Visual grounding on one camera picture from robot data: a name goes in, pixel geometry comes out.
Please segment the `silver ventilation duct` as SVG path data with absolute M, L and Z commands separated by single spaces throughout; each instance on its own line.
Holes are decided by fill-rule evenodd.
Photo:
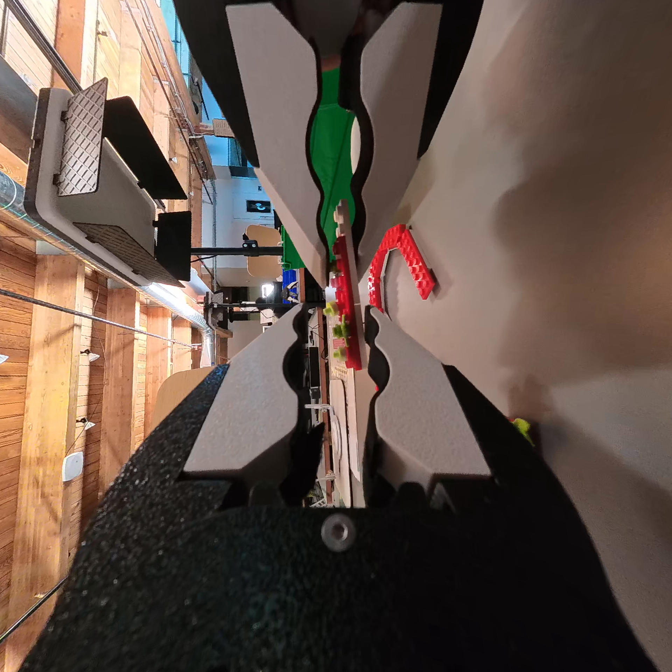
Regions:
M 108 267 L 100 259 L 97 259 L 87 251 L 82 251 L 63 240 L 57 234 L 47 230 L 45 226 L 37 223 L 23 209 L 22 197 L 24 188 L 13 178 L 1 172 L 1 214 L 8 218 L 10 225 L 21 230 L 23 233 L 36 240 L 41 240 L 51 245 L 52 251 L 48 255 L 57 253 L 69 254 L 85 262 L 105 277 L 117 281 L 123 288 L 131 288 L 138 293 L 152 299 L 157 304 L 170 309 L 177 316 L 187 320 L 201 334 L 200 366 L 215 365 L 216 336 L 214 330 L 208 326 L 203 315 L 190 307 L 186 302 L 179 301 L 174 293 L 171 293 L 161 284 L 152 283 L 148 286 L 135 286 L 128 278 Z

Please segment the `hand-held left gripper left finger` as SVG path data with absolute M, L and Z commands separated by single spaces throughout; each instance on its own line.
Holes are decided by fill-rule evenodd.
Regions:
M 184 467 L 198 478 L 229 478 L 248 489 L 268 481 L 310 491 L 323 442 L 305 405 L 307 308 L 294 305 L 230 361 Z

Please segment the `red lego strip with flowers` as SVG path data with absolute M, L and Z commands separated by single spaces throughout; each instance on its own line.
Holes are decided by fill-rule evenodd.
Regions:
M 332 245 L 334 259 L 330 267 L 330 284 L 325 290 L 325 313 L 334 319 L 331 327 L 331 354 L 346 368 L 360 371 L 367 365 L 367 354 L 347 200 L 340 200 L 333 219 L 337 226 Z

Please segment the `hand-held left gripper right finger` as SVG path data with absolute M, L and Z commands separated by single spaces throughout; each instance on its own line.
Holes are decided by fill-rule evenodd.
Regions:
M 376 307 L 365 311 L 365 342 L 377 388 L 367 421 L 366 479 L 433 488 L 445 477 L 490 477 L 443 363 Z

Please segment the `small green bin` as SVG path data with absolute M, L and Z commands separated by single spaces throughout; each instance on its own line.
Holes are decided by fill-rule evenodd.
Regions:
M 284 270 L 299 270 L 306 267 L 284 225 L 280 227 L 281 246 L 283 248 L 281 265 Z

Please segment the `red lego heart frame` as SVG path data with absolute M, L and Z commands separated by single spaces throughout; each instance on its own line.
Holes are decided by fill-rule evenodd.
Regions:
M 385 308 L 382 284 L 389 254 L 394 250 L 400 252 L 422 300 L 428 300 L 436 285 L 433 272 L 426 264 L 412 232 L 405 224 L 392 226 L 385 232 L 367 276 L 369 304 L 383 313 Z

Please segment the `large green plastic bin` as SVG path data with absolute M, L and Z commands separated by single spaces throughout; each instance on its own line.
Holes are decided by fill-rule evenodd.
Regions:
M 346 199 L 351 223 L 356 214 L 351 193 L 351 128 L 356 117 L 339 105 L 339 79 L 339 67 L 322 73 L 321 101 L 310 136 L 310 156 L 324 193 L 321 228 L 329 245 L 328 264 L 334 259 L 332 247 L 337 236 L 335 208 Z

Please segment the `hanging ceiling light panel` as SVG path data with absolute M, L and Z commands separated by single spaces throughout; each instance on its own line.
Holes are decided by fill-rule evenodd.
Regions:
M 131 97 L 107 78 L 79 93 L 40 89 L 26 212 L 133 286 L 182 287 L 191 274 L 191 212 L 157 214 L 188 198 Z

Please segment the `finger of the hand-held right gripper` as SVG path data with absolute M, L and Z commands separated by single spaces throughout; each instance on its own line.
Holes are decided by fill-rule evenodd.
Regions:
M 301 260 L 325 288 L 323 194 L 308 151 L 319 105 L 315 51 L 272 3 L 229 5 L 226 17 L 257 151 L 257 177 Z
M 352 225 L 358 261 L 371 261 L 417 168 L 441 3 L 400 2 L 383 15 L 357 3 L 341 51 L 341 93 L 356 117 Z

